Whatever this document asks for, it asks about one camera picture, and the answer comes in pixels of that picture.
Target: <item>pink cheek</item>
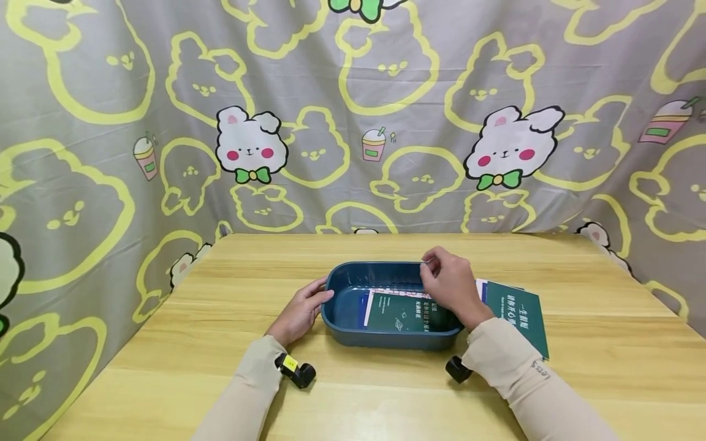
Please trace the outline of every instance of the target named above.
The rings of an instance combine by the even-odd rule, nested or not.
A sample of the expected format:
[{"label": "pink cheek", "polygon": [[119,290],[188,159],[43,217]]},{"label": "pink cheek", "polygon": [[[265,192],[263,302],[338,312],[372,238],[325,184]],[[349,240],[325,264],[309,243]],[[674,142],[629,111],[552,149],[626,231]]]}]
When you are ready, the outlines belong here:
[{"label": "pink cheek", "polygon": [[490,164],[490,156],[483,156],[481,159],[478,159],[478,165],[480,167],[485,167],[488,164]]},{"label": "pink cheek", "polygon": [[527,149],[527,150],[523,150],[522,152],[520,152],[520,159],[522,161],[529,161],[533,157],[534,157],[534,150],[532,150],[532,149]]}]

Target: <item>cartoon drink cup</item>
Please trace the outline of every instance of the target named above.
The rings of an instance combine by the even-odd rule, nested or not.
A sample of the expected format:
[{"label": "cartoon drink cup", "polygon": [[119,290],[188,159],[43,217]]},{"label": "cartoon drink cup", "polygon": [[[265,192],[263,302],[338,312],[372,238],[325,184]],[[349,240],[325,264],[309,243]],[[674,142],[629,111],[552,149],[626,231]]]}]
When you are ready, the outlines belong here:
[{"label": "cartoon drink cup", "polygon": [[363,159],[366,161],[380,161],[385,149],[385,128],[368,130],[363,135]]},{"label": "cartoon drink cup", "polygon": [[133,148],[135,159],[148,181],[151,181],[152,178],[157,176],[158,172],[157,156],[155,154],[156,144],[156,137],[153,136],[152,139],[150,139],[150,134],[148,133],[146,136],[138,139]]},{"label": "cartoon drink cup", "polygon": [[694,112],[693,106],[699,100],[699,97],[694,97],[689,101],[680,99],[662,106],[640,136],[640,142],[667,144],[689,121]]}]

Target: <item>gray curtain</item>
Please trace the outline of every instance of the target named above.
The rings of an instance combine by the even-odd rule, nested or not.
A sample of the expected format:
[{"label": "gray curtain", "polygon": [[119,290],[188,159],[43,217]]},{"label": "gray curtain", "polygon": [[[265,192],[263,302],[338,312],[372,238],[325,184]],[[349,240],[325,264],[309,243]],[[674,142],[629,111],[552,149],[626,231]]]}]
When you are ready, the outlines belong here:
[{"label": "gray curtain", "polygon": [[233,232],[585,234],[706,332],[706,0],[0,4],[3,439]]}]

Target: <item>black clip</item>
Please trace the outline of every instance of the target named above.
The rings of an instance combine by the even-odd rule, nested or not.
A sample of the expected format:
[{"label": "black clip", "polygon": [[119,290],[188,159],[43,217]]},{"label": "black clip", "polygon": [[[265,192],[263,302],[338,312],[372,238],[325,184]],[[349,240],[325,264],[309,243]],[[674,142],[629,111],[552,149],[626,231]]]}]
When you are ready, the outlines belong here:
[{"label": "black clip", "polygon": [[461,363],[461,358],[456,355],[451,357],[451,359],[446,363],[446,372],[448,372],[448,374],[451,375],[451,378],[456,380],[456,383],[458,384],[468,380],[473,373],[472,370],[465,367],[463,363]]},{"label": "black clip", "polygon": [[275,366],[283,375],[289,377],[299,389],[307,388],[313,379],[316,378],[316,369],[312,365],[304,363],[300,366],[297,360],[294,360],[284,352],[275,360]]}]

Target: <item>hand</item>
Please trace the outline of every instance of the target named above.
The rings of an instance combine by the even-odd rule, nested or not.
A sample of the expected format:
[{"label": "hand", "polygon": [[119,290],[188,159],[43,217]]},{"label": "hand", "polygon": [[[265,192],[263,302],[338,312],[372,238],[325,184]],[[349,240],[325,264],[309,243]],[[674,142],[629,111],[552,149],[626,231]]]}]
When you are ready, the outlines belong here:
[{"label": "hand", "polygon": [[314,280],[294,294],[265,335],[271,335],[285,348],[301,339],[313,326],[321,305],[333,297],[333,291],[323,291],[325,277]]},{"label": "hand", "polygon": [[424,291],[453,312],[469,331],[495,316],[478,295],[468,260],[440,246],[427,251],[422,260],[428,262],[419,268]]}]

